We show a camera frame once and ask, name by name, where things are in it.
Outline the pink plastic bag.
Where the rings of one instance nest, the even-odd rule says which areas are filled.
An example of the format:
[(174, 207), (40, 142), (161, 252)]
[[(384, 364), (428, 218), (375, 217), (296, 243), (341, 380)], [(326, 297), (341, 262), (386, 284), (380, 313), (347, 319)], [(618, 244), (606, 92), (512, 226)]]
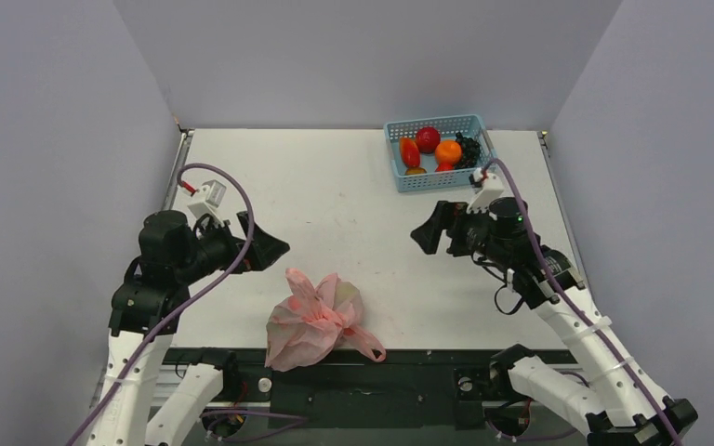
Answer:
[(287, 269), (291, 295), (277, 304), (266, 323), (264, 366), (288, 372), (321, 362), (335, 348), (347, 346), (373, 362), (383, 362), (387, 351), (363, 328), (364, 302), (360, 290), (338, 274), (318, 284), (299, 269)]

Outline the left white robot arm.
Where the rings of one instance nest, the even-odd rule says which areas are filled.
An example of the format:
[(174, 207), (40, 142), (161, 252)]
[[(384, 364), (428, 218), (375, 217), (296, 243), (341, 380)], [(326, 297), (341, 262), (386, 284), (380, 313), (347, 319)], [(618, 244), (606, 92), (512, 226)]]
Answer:
[(259, 228), (250, 213), (238, 220), (240, 239), (227, 224), (205, 214), (194, 227), (186, 216), (165, 210), (148, 216), (139, 233), (140, 254), (128, 267), (112, 297), (109, 319), (109, 377), (103, 394), (81, 430), (93, 445), (127, 444), (135, 438), (143, 389), (177, 331), (178, 318), (193, 296), (191, 285), (221, 271), (223, 275), (262, 271), (289, 250), (289, 245)]

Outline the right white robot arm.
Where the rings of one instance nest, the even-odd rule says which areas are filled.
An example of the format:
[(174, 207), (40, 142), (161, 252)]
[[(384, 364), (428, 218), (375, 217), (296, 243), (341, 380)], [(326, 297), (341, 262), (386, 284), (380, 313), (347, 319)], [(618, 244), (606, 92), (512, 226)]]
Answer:
[(427, 255), (447, 236), (448, 255), (500, 271), (505, 289), (553, 330), (586, 380), (570, 379), (516, 344), (489, 362), (487, 384), (495, 394), (544, 405), (589, 445), (682, 443), (698, 418), (693, 404), (671, 397), (623, 347), (575, 265), (534, 232), (526, 202), (499, 198), (474, 212), (464, 202), (439, 201), (410, 236)]

